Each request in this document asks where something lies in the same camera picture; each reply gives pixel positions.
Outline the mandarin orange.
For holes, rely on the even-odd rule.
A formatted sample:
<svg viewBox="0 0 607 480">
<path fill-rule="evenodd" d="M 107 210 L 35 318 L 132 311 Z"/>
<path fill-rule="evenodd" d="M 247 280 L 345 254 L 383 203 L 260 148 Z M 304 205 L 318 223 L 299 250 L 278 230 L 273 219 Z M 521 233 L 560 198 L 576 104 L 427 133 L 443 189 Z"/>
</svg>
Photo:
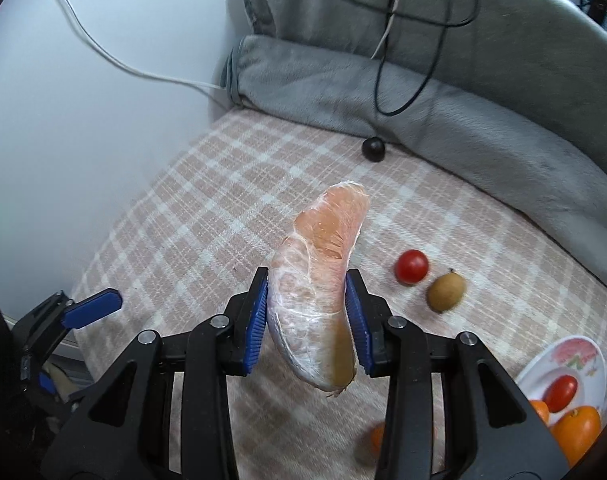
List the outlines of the mandarin orange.
<svg viewBox="0 0 607 480">
<path fill-rule="evenodd" d="M 385 433 L 385 423 L 377 422 L 369 431 L 369 451 L 371 451 L 372 456 L 375 460 L 378 460 L 379 456 L 381 456 L 381 448 L 383 447 Z"/>
</svg>

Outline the brown kiwi fruit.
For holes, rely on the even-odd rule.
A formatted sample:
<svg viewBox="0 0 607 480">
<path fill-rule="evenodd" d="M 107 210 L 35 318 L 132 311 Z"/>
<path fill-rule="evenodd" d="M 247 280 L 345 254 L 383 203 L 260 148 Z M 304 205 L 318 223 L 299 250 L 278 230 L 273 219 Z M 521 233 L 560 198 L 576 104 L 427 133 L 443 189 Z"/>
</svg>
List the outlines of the brown kiwi fruit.
<svg viewBox="0 0 607 480">
<path fill-rule="evenodd" d="M 461 274 L 450 269 L 436 278 L 427 288 L 426 301 L 431 310 L 443 313 L 456 307 L 467 292 L 467 283 Z"/>
</svg>

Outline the peeled pomelo segment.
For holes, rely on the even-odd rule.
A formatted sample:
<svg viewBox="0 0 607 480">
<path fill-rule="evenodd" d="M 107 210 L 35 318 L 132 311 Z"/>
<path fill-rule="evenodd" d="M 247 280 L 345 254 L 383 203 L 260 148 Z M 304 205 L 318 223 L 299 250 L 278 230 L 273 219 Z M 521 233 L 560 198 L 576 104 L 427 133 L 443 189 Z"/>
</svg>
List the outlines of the peeled pomelo segment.
<svg viewBox="0 0 607 480">
<path fill-rule="evenodd" d="M 371 198 L 334 184 L 302 210 L 268 266 L 268 330 L 298 379 L 338 396 L 355 377 L 346 274 Z"/>
</svg>

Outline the small mandarin in plate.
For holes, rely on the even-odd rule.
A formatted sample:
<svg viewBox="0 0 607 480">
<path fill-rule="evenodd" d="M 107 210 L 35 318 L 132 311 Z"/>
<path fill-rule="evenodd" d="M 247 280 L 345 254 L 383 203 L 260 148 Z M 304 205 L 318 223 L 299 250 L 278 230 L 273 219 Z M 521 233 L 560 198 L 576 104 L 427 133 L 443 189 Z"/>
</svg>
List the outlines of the small mandarin in plate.
<svg viewBox="0 0 607 480">
<path fill-rule="evenodd" d="M 547 404 L 542 400 L 530 400 L 530 405 L 539 415 L 543 424 L 549 426 L 551 413 Z"/>
</svg>

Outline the red cherry tomato in plate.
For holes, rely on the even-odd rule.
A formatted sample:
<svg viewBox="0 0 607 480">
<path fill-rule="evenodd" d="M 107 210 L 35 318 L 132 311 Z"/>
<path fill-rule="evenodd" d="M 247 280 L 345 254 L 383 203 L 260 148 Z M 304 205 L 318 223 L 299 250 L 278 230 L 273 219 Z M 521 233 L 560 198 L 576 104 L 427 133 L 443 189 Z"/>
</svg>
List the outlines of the red cherry tomato in plate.
<svg viewBox="0 0 607 480">
<path fill-rule="evenodd" d="M 556 378 L 545 390 L 543 402 L 551 413 L 559 413 L 573 400 L 578 391 L 578 381 L 571 375 Z"/>
</svg>

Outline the large orange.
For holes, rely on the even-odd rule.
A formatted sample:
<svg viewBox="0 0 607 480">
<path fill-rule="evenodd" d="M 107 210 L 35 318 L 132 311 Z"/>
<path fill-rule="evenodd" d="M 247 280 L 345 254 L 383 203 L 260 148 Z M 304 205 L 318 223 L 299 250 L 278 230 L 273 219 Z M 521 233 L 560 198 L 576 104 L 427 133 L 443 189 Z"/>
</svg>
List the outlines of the large orange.
<svg viewBox="0 0 607 480">
<path fill-rule="evenodd" d="M 551 428 L 551 433 L 563 451 L 569 467 L 579 463 L 602 430 L 601 415 L 590 405 L 567 412 Z"/>
</svg>

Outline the floral white plate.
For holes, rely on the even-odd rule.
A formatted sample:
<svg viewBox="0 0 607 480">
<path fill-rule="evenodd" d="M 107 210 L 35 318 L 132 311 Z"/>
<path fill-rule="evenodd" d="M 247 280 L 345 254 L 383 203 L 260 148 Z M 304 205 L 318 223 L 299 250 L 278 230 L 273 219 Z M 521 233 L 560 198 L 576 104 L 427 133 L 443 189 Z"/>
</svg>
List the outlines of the floral white plate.
<svg viewBox="0 0 607 480">
<path fill-rule="evenodd" d="M 564 376 L 575 380 L 576 392 L 560 411 L 550 411 L 550 427 L 574 408 L 588 405 L 600 413 L 605 406 L 605 360 L 599 345 L 586 336 L 554 342 L 523 368 L 515 382 L 529 400 L 544 401 L 550 386 Z"/>
</svg>

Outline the pink plaid tablecloth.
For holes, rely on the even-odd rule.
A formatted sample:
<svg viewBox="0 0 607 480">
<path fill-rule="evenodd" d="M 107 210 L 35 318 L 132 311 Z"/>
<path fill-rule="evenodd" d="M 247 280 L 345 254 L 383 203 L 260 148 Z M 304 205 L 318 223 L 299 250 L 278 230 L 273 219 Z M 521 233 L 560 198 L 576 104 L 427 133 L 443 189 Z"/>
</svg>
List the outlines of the pink plaid tablecloth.
<svg viewBox="0 0 607 480">
<path fill-rule="evenodd" d="M 142 330 L 188 332 L 245 292 L 328 186 L 371 199 L 351 255 L 367 288 L 423 330 L 477 334 L 511 375 L 549 344 L 592 338 L 606 363 L 607 288 L 525 216 L 420 158 L 249 110 L 171 162 L 112 228 L 74 289 L 123 307 L 76 333 L 99 377 Z"/>
</svg>

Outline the red cherry tomato on cloth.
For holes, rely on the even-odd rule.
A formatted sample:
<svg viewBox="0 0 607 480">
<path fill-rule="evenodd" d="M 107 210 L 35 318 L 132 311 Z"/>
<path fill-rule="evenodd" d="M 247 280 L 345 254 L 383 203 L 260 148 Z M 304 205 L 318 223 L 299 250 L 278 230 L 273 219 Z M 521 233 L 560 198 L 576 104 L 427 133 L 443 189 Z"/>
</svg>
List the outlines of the red cherry tomato on cloth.
<svg viewBox="0 0 607 480">
<path fill-rule="evenodd" d="M 426 277 L 428 272 L 428 258 L 417 249 L 410 249 L 399 255 L 395 263 L 396 279 L 404 285 L 418 284 Z"/>
</svg>

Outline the dark plum by blanket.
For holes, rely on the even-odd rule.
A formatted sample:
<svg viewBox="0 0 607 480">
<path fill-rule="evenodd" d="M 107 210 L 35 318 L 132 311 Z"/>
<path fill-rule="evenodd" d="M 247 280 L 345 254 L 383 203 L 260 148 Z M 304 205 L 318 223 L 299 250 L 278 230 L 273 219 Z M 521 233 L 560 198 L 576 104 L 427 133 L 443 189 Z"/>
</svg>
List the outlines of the dark plum by blanket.
<svg viewBox="0 0 607 480">
<path fill-rule="evenodd" d="M 386 157 L 386 143 L 379 136 L 371 136 L 363 141 L 361 151 L 370 162 L 382 162 Z"/>
</svg>

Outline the grey folded blanket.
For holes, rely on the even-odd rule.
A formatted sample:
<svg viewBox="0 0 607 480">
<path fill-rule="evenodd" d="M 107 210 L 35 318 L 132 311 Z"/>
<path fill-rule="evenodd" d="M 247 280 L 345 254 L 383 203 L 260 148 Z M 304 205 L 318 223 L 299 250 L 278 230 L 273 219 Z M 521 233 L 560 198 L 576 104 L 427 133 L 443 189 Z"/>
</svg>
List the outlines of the grey folded blanket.
<svg viewBox="0 0 607 480">
<path fill-rule="evenodd" d="M 607 286 L 607 32 L 568 0 L 242 0 L 242 107 L 380 136 L 535 222 Z"/>
</svg>

